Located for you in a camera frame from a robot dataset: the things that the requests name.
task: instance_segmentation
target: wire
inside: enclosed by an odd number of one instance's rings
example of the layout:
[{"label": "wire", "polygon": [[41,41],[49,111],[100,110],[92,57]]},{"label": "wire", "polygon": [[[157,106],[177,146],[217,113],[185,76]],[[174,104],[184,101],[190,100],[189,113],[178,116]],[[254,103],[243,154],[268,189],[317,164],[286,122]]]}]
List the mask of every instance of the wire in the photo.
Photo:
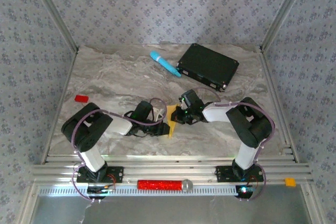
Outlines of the wire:
[{"label": "wire", "polygon": [[256,176],[254,176],[254,175],[251,175],[250,177],[249,177],[249,179],[248,179],[248,182],[247,182],[247,184],[246,184],[246,186],[248,186],[252,181],[251,181],[251,178],[253,178],[256,182],[257,182],[257,186],[256,186],[256,189],[258,188],[258,179],[257,179],[257,177]]},{"label": "wire", "polygon": [[257,164],[257,161],[258,161],[257,158],[258,158],[258,156],[259,156],[259,154],[261,152],[261,149],[263,149],[264,146],[265,146],[265,144],[274,136],[274,133],[275,133],[275,124],[274,124],[274,121],[272,120],[272,118],[269,116],[269,114],[265,110],[261,109],[258,106],[255,106],[253,104],[250,104],[250,103],[246,103],[246,102],[230,102],[230,103],[226,103],[226,104],[217,104],[217,103],[214,103],[214,104],[215,104],[216,107],[229,107],[229,106],[237,106],[237,105],[243,105],[243,106],[251,107],[251,108],[259,111],[260,113],[262,113],[267,118],[267,120],[270,122],[270,124],[271,124],[272,131],[269,134],[269,136],[265,140],[263,140],[261,142],[260,147],[257,150],[257,153],[255,155],[255,159],[253,160],[253,164],[256,165],[256,166],[258,166],[261,169],[261,171],[263,173],[263,178],[264,178],[264,186],[261,188],[261,190],[259,191],[259,193],[256,196],[254,196],[253,198],[247,199],[246,201],[255,200],[258,197],[260,197],[260,195],[264,192],[264,189],[266,187],[266,173],[265,173],[264,168],[261,165]]},{"label": "wire", "polygon": [[146,137],[147,135],[148,135],[148,133],[146,133],[146,135],[145,135],[145,136],[139,136],[139,135],[133,134],[133,136],[136,136],[136,137],[141,137],[141,138],[143,138],[143,137]]},{"label": "wire", "polygon": [[78,164],[81,164],[81,162],[74,163],[74,165],[73,165],[73,167],[72,167],[72,170],[73,170],[73,171],[75,170],[75,166],[78,165]]},{"label": "wire", "polygon": [[152,121],[154,121],[154,109],[152,108]]},{"label": "wire", "polygon": [[133,110],[130,110],[129,112],[126,112],[125,114],[124,114],[124,116],[127,116],[128,117],[128,114],[129,113],[132,113],[132,112],[134,112]]},{"label": "wire", "polygon": [[75,136],[76,136],[76,133],[78,131],[78,128],[79,126],[85,121],[86,118],[88,118],[89,116],[97,113],[97,112],[103,112],[105,114],[109,114],[109,115],[113,115],[113,116],[116,116],[116,117],[119,117],[119,118],[122,118],[122,119],[126,119],[130,122],[134,122],[134,123],[137,123],[137,124],[141,124],[141,125],[145,125],[145,126],[153,126],[153,125],[157,125],[159,123],[161,123],[163,121],[163,119],[165,118],[165,116],[167,115],[167,106],[166,106],[166,103],[160,99],[160,98],[152,98],[150,100],[150,103],[153,101],[153,100],[158,100],[160,101],[164,107],[165,107],[165,111],[164,111],[164,114],[162,116],[162,118],[160,120],[158,120],[157,122],[154,122],[154,123],[143,123],[143,122],[139,122],[137,120],[134,120],[134,119],[131,119],[131,118],[128,118],[126,116],[123,116],[123,115],[119,115],[119,114],[116,114],[116,113],[113,113],[113,112],[110,112],[110,111],[107,111],[107,110],[102,110],[102,109],[97,109],[97,110],[93,110],[93,111],[90,111],[89,113],[87,113],[85,116],[83,116],[79,121],[78,123],[76,124],[73,132],[72,132],[72,135],[71,135],[71,146],[72,148],[75,150],[75,153],[78,155],[78,157],[81,159],[82,161],[82,165],[80,165],[79,167],[77,167],[76,170],[74,170],[73,174],[72,174],[72,178],[71,178],[71,181],[72,181],[72,184],[75,188],[75,190],[79,193],[79,195],[86,199],[86,200],[89,200],[89,201],[92,201],[92,199],[90,199],[89,197],[85,196],[84,194],[82,194],[79,189],[77,188],[77,186],[75,185],[75,181],[74,181],[74,176],[75,176],[75,173],[81,168],[81,167],[85,167],[85,160],[83,159],[83,157],[81,156],[80,152],[78,151],[77,147],[75,146]]},{"label": "wire", "polygon": [[207,87],[197,87],[197,88],[194,88],[194,90],[198,90],[198,89],[205,89],[205,90],[208,90],[210,91],[212,94],[214,94],[217,98],[217,102],[221,102],[221,98],[219,97],[219,95],[213,90],[213,89],[210,89],[210,88],[207,88]]},{"label": "wire", "polygon": [[160,117],[162,117],[162,112],[164,110],[159,110],[158,114],[156,115],[155,121],[157,121]]},{"label": "wire", "polygon": [[248,106],[248,107],[251,107],[251,108],[259,111],[260,113],[262,113],[267,118],[267,120],[271,124],[272,130],[271,130],[271,133],[269,134],[269,136],[265,140],[263,140],[260,144],[260,148],[258,149],[258,151],[255,155],[255,161],[257,161],[256,159],[259,156],[261,149],[264,148],[265,144],[274,136],[274,133],[275,133],[275,124],[274,124],[274,121],[272,120],[272,118],[269,116],[269,114],[265,110],[261,109],[260,107],[255,106],[255,105],[250,104],[250,103],[247,103],[247,102],[230,102],[230,103],[226,103],[226,104],[214,103],[214,105],[216,107],[229,107],[229,106],[237,106],[237,105]]},{"label": "wire", "polygon": [[114,175],[113,174],[108,174],[106,175],[107,177],[109,177],[112,181],[113,181],[113,184],[112,185],[107,185],[107,186],[104,186],[104,189],[109,189],[110,186],[114,186],[114,190],[116,190],[115,188],[115,184],[117,183],[117,180],[115,179]]},{"label": "wire", "polygon": [[75,173],[78,172],[79,169],[82,168],[82,167],[85,167],[85,164],[82,164],[82,165],[78,166],[76,169],[73,170],[74,172],[72,173],[71,182],[72,182],[72,184],[73,184],[75,190],[78,192],[78,194],[79,194],[83,199],[86,199],[86,200],[89,200],[89,201],[92,201],[92,202],[93,202],[95,199],[90,199],[89,197],[87,197],[87,196],[85,196],[84,194],[82,194],[82,193],[80,192],[80,190],[77,188],[77,186],[76,186],[76,184],[75,184],[75,181],[74,181],[74,179],[73,179],[74,176],[75,176]]}]

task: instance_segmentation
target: black case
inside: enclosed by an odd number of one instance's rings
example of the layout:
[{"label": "black case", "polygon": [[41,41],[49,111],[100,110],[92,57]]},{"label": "black case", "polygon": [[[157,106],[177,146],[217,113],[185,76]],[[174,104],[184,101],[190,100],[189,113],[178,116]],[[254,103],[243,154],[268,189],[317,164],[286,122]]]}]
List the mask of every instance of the black case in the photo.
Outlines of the black case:
[{"label": "black case", "polygon": [[226,89],[238,66],[238,61],[196,43],[177,63],[179,73],[217,91]]}]

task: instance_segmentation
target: wall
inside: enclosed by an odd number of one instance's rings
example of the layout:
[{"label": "wall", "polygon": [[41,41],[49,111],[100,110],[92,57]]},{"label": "wall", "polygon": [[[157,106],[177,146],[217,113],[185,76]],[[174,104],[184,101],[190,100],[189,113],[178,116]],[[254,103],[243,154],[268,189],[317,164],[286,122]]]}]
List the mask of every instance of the wall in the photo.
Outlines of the wall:
[{"label": "wall", "polygon": [[266,53],[302,161],[336,223],[336,1],[297,0]]},{"label": "wall", "polygon": [[77,45],[261,44],[282,0],[53,0]]},{"label": "wall", "polygon": [[40,0],[0,0],[0,223],[13,223],[73,53]]}]

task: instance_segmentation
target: marble surface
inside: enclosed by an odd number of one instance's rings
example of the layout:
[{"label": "marble surface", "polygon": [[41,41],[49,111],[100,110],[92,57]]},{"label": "marble surface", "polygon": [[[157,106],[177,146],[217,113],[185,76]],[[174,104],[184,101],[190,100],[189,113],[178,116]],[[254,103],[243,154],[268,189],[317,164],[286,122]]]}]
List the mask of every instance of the marble surface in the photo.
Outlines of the marble surface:
[{"label": "marble surface", "polygon": [[[239,61],[240,65],[225,92],[218,93],[222,101],[240,101],[252,97],[274,119],[275,109],[268,94],[266,81],[255,47],[234,45],[205,45]],[[177,78],[154,62],[149,53],[158,51],[175,65],[189,45],[118,45],[104,53],[81,47],[76,57],[64,103],[52,137],[49,154],[72,154],[70,143],[61,133],[63,123],[83,105],[74,101],[76,94],[88,95],[89,101],[102,109],[124,114],[134,110],[142,101],[159,97],[177,104],[185,91],[203,86],[186,76]],[[199,90],[204,101],[214,101],[209,91]],[[112,155],[207,155],[233,157],[237,154],[240,139],[230,123],[177,124],[173,137],[122,136],[106,130],[98,142],[101,154]],[[265,146],[263,154],[278,155],[281,150],[278,129]]]}]

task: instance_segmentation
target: red block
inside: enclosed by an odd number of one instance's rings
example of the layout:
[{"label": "red block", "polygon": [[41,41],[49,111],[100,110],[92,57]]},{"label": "red block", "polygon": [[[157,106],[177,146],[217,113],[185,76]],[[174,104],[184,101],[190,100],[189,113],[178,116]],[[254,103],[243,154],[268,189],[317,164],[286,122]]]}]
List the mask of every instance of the red block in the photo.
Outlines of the red block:
[{"label": "red block", "polygon": [[89,101],[89,97],[87,95],[76,95],[75,97],[76,102],[84,102],[87,103]]},{"label": "red block", "polygon": [[182,191],[182,181],[177,180],[138,180],[139,190]]}]

